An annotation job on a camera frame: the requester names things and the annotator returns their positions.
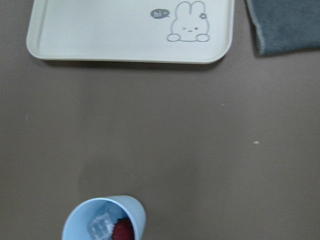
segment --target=bunny drawing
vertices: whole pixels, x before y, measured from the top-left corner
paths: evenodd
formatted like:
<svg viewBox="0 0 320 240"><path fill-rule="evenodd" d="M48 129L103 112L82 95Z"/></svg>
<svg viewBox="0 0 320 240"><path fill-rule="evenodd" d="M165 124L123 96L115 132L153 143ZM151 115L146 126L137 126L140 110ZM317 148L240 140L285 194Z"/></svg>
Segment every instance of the bunny drawing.
<svg viewBox="0 0 320 240"><path fill-rule="evenodd" d="M210 40L206 5L202 1L179 3L175 9L175 20L171 24L169 42L207 42Z"/></svg>

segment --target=gray-blue cloth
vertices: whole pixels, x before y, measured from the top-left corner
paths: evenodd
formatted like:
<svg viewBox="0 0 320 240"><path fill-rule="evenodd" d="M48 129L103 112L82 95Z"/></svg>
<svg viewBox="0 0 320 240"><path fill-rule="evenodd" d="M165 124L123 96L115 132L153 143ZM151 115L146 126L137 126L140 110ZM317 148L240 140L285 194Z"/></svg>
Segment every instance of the gray-blue cloth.
<svg viewBox="0 0 320 240"><path fill-rule="evenodd" d="M246 0L261 55L320 47L320 0Z"/></svg>

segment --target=light blue plastic cup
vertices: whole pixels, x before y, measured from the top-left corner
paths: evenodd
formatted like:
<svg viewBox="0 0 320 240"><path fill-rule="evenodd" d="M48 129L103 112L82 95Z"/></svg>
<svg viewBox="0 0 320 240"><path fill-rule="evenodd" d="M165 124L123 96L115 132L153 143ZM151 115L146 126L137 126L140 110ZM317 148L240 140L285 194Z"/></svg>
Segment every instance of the light blue plastic cup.
<svg viewBox="0 0 320 240"><path fill-rule="evenodd" d="M62 240L92 240L88 226L107 202L125 211L133 226L134 240L141 240L146 225L145 209L137 199L125 195L93 198L78 205L64 224Z"/></svg>

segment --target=dark red fruit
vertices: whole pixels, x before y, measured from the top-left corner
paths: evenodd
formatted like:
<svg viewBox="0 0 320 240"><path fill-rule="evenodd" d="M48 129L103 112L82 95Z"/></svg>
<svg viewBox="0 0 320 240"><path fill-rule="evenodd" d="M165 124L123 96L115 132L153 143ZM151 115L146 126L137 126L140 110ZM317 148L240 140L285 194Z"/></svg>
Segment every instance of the dark red fruit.
<svg viewBox="0 0 320 240"><path fill-rule="evenodd" d="M134 228L129 218L118 219L114 225L112 240L135 240Z"/></svg>

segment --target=rectangular tray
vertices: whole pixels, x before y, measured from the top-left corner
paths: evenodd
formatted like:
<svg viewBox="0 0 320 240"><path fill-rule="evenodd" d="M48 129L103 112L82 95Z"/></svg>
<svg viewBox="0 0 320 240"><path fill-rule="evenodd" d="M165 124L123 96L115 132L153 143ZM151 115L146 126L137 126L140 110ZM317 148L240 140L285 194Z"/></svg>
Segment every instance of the rectangular tray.
<svg viewBox="0 0 320 240"><path fill-rule="evenodd" d="M34 0L26 37L44 60L208 64L232 42L235 0Z"/></svg>

